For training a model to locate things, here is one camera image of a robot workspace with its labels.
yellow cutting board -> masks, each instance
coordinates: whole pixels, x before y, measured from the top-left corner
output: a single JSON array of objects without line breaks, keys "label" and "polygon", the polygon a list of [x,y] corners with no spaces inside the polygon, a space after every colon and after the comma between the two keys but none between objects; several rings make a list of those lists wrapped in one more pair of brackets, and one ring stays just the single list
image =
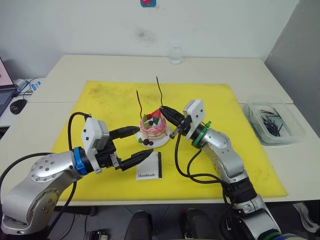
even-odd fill
[{"label": "yellow cutting board", "polygon": [[[202,99],[205,107],[204,122],[211,121],[213,129],[229,136],[234,150],[244,162],[255,190],[265,198],[287,195],[228,85],[160,83],[160,86],[163,105],[181,112],[190,100]],[[73,112],[91,113],[93,118],[105,121],[109,130],[138,126],[140,107],[136,90],[139,92],[142,114],[149,114],[160,107],[160,92],[156,83],[88,81]],[[52,149],[54,153],[68,150],[67,123],[68,119]],[[73,148],[83,146],[81,141],[83,127],[84,118],[76,116],[71,127]],[[116,139],[114,144],[122,160],[146,149],[137,142],[134,135]],[[136,167],[126,171],[104,168],[101,174],[92,172],[79,180],[72,200],[76,202],[221,198],[222,188],[219,184],[196,183],[178,173],[174,161],[175,144],[176,139],[170,139],[164,146],[155,149],[162,155],[162,179],[137,181]],[[197,151],[191,146],[191,140],[181,138],[178,159],[180,168],[184,172],[186,172],[188,161]],[[203,152],[192,163],[190,172],[216,174],[211,160]],[[70,189],[64,191],[61,200],[68,198]]]}]

laptop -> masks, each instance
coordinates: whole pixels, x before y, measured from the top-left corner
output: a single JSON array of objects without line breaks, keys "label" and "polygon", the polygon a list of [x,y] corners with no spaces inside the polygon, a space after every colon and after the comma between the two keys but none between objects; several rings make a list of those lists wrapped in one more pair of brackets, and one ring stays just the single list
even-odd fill
[{"label": "laptop", "polygon": [[16,87],[0,58],[0,116],[5,111],[16,92]]}]

laptop screen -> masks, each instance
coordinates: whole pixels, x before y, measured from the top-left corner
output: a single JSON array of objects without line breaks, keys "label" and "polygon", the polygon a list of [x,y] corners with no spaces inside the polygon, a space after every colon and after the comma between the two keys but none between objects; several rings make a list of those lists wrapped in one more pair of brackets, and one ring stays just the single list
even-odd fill
[{"label": "laptop screen", "polygon": [[14,89],[15,86],[7,72],[7,70],[5,69],[5,66],[0,58],[0,91],[1,90],[10,90],[10,89]]}]

green ring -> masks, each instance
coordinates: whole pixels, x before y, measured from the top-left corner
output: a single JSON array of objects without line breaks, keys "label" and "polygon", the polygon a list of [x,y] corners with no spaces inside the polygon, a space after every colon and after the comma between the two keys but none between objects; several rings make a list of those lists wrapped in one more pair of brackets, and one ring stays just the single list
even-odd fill
[{"label": "green ring", "polygon": [[207,124],[204,125],[204,128],[200,132],[199,136],[194,140],[194,142],[192,143],[192,146],[197,147],[198,143],[200,142],[202,137],[205,135],[208,128],[210,128],[210,124],[211,124],[211,121],[208,121]]},{"label": "green ring", "polygon": [[280,233],[279,232],[272,232],[270,233],[268,236],[266,236],[263,240],[271,240],[274,239],[275,237],[279,236]]}]

computer mouse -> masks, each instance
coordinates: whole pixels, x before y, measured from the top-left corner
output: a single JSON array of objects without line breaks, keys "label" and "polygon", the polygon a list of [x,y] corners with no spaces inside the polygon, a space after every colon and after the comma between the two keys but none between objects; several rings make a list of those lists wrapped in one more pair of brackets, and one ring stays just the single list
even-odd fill
[{"label": "computer mouse", "polygon": [[14,101],[10,104],[10,111],[13,114],[19,114],[22,109],[24,109],[25,105],[27,104],[27,100],[25,99],[19,99],[17,101]]}]

